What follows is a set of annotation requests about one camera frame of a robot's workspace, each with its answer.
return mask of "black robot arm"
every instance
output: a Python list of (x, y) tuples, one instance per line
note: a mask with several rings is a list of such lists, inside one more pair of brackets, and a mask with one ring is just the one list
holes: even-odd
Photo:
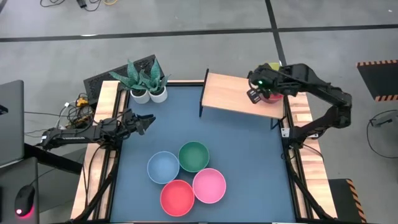
[(305, 64), (283, 66), (279, 71), (268, 64), (260, 65), (249, 72), (249, 84), (258, 86), (255, 91), (265, 98), (273, 93), (296, 96), (298, 92), (309, 92), (331, 104), (321, 118), (302, 127), (290, 128), (288, 141), (292, 147), (303, 147), (307, 137), (321, 136), (330, 127), (345, 128), (351, 124), (351, 95), (319, 79)]
[(155, 120), (153, 114), (140, 116), (134, 114), (131, 109), (124, 111), (121, 115), (124, 115), (121, 121), (117, 118), (107, 118), (95, 122), (96, 126), (87, 126), (83, 129), (49, 129), (43, 133), (38, 146), (49, 150), (66, 144), (91, 142), (114, 144), (119, 139), (128, 138), (133, 132), (143, 135)]

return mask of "table leg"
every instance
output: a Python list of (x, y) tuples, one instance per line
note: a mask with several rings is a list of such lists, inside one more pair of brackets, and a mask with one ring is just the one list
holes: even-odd
[(80, 175), (82, 164), (57, 156), (45, 150), (39, 149), (35, 146), (25, 143), (25, 158), (36, 157), (37, 161), (43, 165), (54, 167), (72, 174)]

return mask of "potted plant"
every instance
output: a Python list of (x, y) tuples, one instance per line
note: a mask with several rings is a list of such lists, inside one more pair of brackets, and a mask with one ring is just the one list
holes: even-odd
[(166, 84), (169, 76), (161, 78), (160, 66), (157, 60), (150, 69), (150, 75), (145, 74), (143, 70), (139, 72), (140, 81), (149, 91), (149, 96), (155, 103), (161, 103), (167, 99)]
[(130, 90), (131, 96), (137, 103), (147, 103), (150, 99), (148, 90), (142, 85), (142, 80), (138, 74), (134, 64), (127, 60), (127, 77), (117, 74), (116, 72), (109, 72), (109, 74), (119, 80), (127, 90)]

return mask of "red bowl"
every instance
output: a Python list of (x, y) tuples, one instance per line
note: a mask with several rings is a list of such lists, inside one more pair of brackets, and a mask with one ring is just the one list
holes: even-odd
[(160, 205), (163, 211), (173, 217), (186, 215), (194, 202), (192, 187), (183, 180), (169, 182), (160, 193)]
[(260, 95), (260, 99), (261, 99), (262, 101), (266, 102), (266, 103), (276, 103), (276, 102), (278, 102), (279, 100), (283, 99), (283, 97), (284, 97), (284, 96), (283, 96), (282, 94), (276, 94), (276, 95), (271, 94), (271, 95), (269, 96), (269, 98), (267, 99), (267, 98), (265, 98), (263, 95)]

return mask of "pink bowl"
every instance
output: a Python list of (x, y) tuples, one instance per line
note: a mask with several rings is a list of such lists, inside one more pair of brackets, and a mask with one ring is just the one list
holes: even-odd
[(216, 169), (206, 168), (193, 178), (193, 193), (203, 203), (216, 203), (225, 194), (224, 176)]

